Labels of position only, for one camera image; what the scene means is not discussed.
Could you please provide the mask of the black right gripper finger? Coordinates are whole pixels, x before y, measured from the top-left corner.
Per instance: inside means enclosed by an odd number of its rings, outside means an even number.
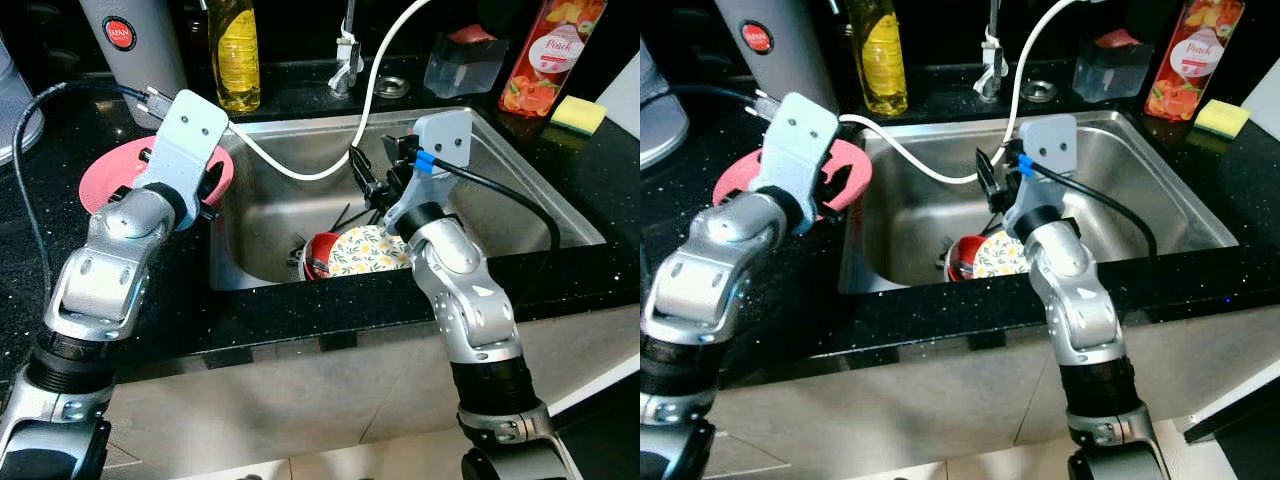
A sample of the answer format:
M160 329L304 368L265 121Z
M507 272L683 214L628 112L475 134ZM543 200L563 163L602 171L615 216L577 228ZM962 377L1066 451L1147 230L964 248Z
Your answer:
M349 165L369 210L384 211L387 186L376 178L367 155L358 147L349 147Z
M980 148L975 148L975 173L989 211L1004 212L1004 187L989 157Z

